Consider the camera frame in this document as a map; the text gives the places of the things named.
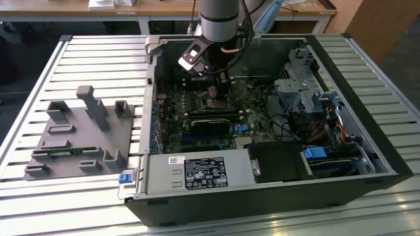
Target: red wire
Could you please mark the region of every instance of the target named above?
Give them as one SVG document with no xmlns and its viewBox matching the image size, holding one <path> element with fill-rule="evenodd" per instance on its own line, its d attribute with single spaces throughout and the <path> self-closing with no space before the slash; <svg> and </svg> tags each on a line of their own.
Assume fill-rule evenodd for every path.
<svg viewBox="0 0 420 236">
<path fill-rule="evenodd" d="M 314 127 L 312 127 L 312 135 L 315 134 L 315 129 L 316 129 L 316 125 L 323 123 L 322 121 L 315 122 Z"/>
</svg>

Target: desk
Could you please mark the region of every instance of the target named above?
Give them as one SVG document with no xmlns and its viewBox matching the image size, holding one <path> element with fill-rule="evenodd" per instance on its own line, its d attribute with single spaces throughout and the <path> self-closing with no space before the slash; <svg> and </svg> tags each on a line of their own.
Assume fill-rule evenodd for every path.
<svg viewBox="0 0 420 236">
<path fill-rule="evenodd" d="M 138 21 L 140 0 L 134 6 L 90 11 L 88 0 L 2 0 L 0 21 L 84 22 Z"/>
<path fill-rule="evenodd" d="M 323 33 L 336 10 L 326 9 L 319 0 L 308 3 L 294 5 L 295 15 L 282 8 L 276 21 L 316 21 L 312 33 Z M 2 0 L 0 21 L 138 21 L 142 34 L 150 34 L 150 21 L 190 21 L 191 10 L 192 2 L 180 0 L 138 0 L 134 6 L 98 11 L 88 10 L 88 0 Z"/>
<path fill-rule="evenodd" d="M 276 21 L 316 21 L 312 33 L 324 33 L 331 17 L 336 10 L 328 10 L 319 0 L 308 0 L 306 4 L 292 5 L 291 10 L 282 8 Z M 150 34 L 150 21 L 190 21 L 192 1 L 180 0 L 142 0 L 139 9 L 139 24 L 142 34 Z"/>
</svg>

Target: table leg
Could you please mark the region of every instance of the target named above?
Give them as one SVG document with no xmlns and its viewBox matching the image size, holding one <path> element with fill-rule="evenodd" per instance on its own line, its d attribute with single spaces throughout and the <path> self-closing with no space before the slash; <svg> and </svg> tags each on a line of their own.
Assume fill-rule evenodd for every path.
<svg viewBox="0 0 420 236">
<path fill-rule="evenodd" d="M 320 20 L 316 22 L 312 33 L 323 34 L 331 19 L 331 15 L 320 16 Z"/>
<path fill-rule="evenodd" d="M 138 22 L 139 22 L 139 26 L 140 26 L 140 32 L 142 32 L 143 35 L 150 35 L 151 34 L 150 21 L 151 21 L 151 18 L 148 16 L 139 16 L 138 17 Z"/>
</svg>

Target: warning label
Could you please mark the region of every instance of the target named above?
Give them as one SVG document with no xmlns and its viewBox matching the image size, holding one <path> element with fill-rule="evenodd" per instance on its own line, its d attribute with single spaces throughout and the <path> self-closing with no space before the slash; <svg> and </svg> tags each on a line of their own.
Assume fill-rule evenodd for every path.
<svg viewBox="0 0 420 236">
<path fill-rule="evenodd" d="M 228 186 L 223 157 L 184 160 L 188 190 Z"/>
</svg>

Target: blue latch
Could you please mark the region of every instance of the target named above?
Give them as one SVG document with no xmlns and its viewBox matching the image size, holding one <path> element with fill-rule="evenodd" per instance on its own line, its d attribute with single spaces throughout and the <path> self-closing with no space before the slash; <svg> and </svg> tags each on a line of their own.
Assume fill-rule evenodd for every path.
<svg viewBox="0 0 420 236">
<path fill-rule="evenodd" d="M 132 182 L 132 173 L 122 173 L 119 177 L 119 183 L 131 183 Z"/>
<path fill-rule="evenodd" d="M 304 151 L 304 156 L 310 158 L 326 158 L 327 153 L 323 147 L 308 147 Z"/>
<path fill-rule="evenodd" d="M 247 131 L 247 130 L 248 130 L 248 125 L 247 124 L 235 126 L 235 131 L 236 132 L 243 132 L 243 131 Z"/>
</svg>

